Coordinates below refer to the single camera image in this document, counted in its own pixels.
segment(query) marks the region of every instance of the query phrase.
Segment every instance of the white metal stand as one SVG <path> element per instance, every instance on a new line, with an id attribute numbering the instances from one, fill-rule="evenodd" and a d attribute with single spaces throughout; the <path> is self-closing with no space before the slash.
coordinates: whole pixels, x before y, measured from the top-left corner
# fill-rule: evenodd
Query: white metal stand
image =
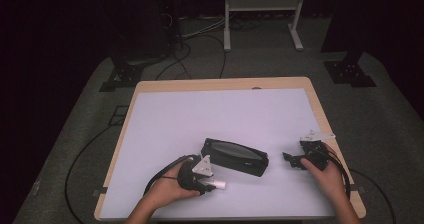
<path id="1" fill-rule="evenodd" d="M 225 0 L 224 50 L 231 51 L 230 12 L 231 11 L 279 11 L 294 10 L 293 23 L 288 24 L 296 50 L 303 50 L 296 27 L 303 0 Z"/>

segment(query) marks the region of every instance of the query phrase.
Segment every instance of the person's left hand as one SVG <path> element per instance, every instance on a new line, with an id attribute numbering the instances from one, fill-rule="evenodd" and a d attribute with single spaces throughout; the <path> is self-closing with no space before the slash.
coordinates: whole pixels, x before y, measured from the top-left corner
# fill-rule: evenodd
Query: person's left hand
<path id="1" fill-rule="evenodd" d="M 177 178 L 183 162 L 172 167 L 163 176 Z M 166 206 L 179 199 L 200 196 L 200 192 L 186 190 L 180 187 L 177 179 L 159 178 L 144 195 L 143 199 L 149 201 L 155 209 Z"/>

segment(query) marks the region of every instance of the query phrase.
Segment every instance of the person's right arm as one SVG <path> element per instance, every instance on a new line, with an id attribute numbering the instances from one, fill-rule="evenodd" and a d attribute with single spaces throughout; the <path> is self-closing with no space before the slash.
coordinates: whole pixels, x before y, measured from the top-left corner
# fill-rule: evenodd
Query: person's right arm
<path id="1" fill-rule="evenodd" d="M 327 149 L 331 153 L 335 153 L 328 145 Z M 346 196 L 343 178 L 337 166 L 329 162 L 324 171 L 321 171 L 305 158 L 302 158 L 300 161 L 312 176 L 314 176 L 321 191 L 330 200 L 338 223 L 360 224 L 361 221 Z"/>

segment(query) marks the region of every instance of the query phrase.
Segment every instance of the gray carpet floor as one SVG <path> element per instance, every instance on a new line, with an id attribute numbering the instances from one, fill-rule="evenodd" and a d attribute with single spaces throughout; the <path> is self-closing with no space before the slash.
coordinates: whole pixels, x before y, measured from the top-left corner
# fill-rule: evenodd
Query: gray carpet floor
<path id="1" fill-rule="evenodd" d="M 340 60 L 344 53 L 321 54 L 330 19 L 301 18 L 298 31 L 304 50 L 294 49 L 287 29 L 288 19 L 263 21 L 250 31 L 231 33 L 232 50 L 226 53 L 222 78 L 306 76 L 311 79 L 338 144 L 350 168 L 371 177 L 386 193 L 398 223 L 424 220 L 424 124 L 389 78 L 384 66 L 369 54 L 359 61 L 377 87 L 352 88 L 333 84 L 323 61 Z M 209 21 L 183 21 L 190 33 Z M 222 40 L 221 31 L 208 35 Z M 224 61 L 221 44 L 214 38 L 185 41 L 190 55 L 182 62 L 193 79 L 219 78 Z M 188 51 L 177 48 L 182 58 Z M 175 59 L 145 68 L 142 80 L 155 80 Z M 84 146 L 108 127 L 118 105 L 129 105 L 134 88 L 99 92 L 113 70 L 109 58 L 88 81 L 52 149 L 37 185 L 23 204 L 15 223 L 77 223 L 67 208 L 64 185 L 67 172 Z M 188 79 L 181 65 L 174 65 L 159 79 Z M 113 126 L 95 139 L 81 154 L 70 175 L 69 200 L 84 223 L 93 217 L 98 191 L 103 185 L 121 127 Z M 378 190 L 365 178 L 352 174 L 361 187 L 367 209 L 363 223 L 391 223 L 388 206 Z M 304 223 L 335 223 L 334 220 Z"/>

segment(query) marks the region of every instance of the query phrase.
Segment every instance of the hand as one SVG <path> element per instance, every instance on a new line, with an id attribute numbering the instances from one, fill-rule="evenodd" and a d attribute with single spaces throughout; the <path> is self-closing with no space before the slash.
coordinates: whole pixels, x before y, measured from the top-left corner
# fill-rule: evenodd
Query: hand
<path id="1" fill-rule="evenodd" d="M 325 146 L 330 152 L 330 155 L 336 157 L 334 156 L 334 150 L 327 144 L 325 144 Z M 306 167 L 306 169 L 308 169 L 312 176 L 314 176 L 315 180 L 318 182 L 321 191 L 331 201 L 336 201 L 338 198 L 341 197 L 340 195 L 346 196 L 342 174 L 333 162 L 329 161 L 327 167 L 323 171 L 315 167 L 314 164 L 312 164 L 306 158 L 302 158 L 300 162 Z"/>
<path id="2" fill-rule="evenodd" d="M 183 162 L 180 162 L 179 164 L 171 168 L 169 171 L 167 171 L 163 176 L 177 178 L 178 172 L 180 171 L 182 164 Z M 176 179 L 159 178 L 152 185 L 146 195 L 144 195 L 143 199 L 150 200 L 154 204 L 155 209 L 157 209 L 166 206 L 176 200 L 195 197 L 199 195 L 200 192 L 198 191 L 189 191 L 181 188 Z"/>

